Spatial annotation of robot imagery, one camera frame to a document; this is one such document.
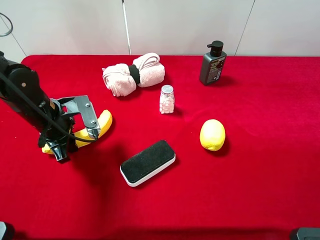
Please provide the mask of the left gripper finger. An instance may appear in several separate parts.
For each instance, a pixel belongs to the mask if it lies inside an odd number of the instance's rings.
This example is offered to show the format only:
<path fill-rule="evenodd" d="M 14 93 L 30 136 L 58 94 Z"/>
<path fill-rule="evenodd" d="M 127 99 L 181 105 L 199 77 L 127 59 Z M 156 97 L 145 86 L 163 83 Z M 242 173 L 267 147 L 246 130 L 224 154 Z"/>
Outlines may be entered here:
<path fill-rule="evenodd" d="M 67 140 L 51 140 L 48 142 L 48 146 L 58 163 L 65 163 L 69 161 Z"/>
<path fill-rule="evenodd" d="M 89 137 L 95 140 L 98 139 L 101 128 L 89 97 L 87 95 L 76 96 L 75 103 Z"/>

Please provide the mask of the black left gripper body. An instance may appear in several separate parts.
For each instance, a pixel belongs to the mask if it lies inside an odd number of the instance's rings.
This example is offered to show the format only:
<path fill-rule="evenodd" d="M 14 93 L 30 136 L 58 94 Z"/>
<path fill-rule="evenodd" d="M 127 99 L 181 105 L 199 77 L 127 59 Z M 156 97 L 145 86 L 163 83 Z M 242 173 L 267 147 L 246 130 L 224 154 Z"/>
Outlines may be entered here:
<path fill-rule="evenodd" d="M 43 128 L 40 130 L 38 145 L 44 147 L 45 145 L 67 147 L 70 142 L 75 142 L 70 137 L 73 134 L 72 129 L 75 124 L 74 115 L 80 113 L 79 111 L 79 96 L 63 97 L 59 99 L 45 98 L 42 100 L 38 108 L 63 131 L 60 131 L 54 124 L 43 119 Z"/>

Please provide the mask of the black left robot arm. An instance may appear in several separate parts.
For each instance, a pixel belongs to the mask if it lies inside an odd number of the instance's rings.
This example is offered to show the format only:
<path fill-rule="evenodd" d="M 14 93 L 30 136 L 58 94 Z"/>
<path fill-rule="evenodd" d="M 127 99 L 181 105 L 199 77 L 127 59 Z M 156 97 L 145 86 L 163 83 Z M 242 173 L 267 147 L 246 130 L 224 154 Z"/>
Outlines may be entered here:
<path fill-rule="evenodd" d="M 87 95 L 49 98 L 36 71 L 0 54 L 0 98 L 39 132 L 38 147 L 58 162 L 78 150 L 78 142 L 94 143 L 102 132 Z"/>

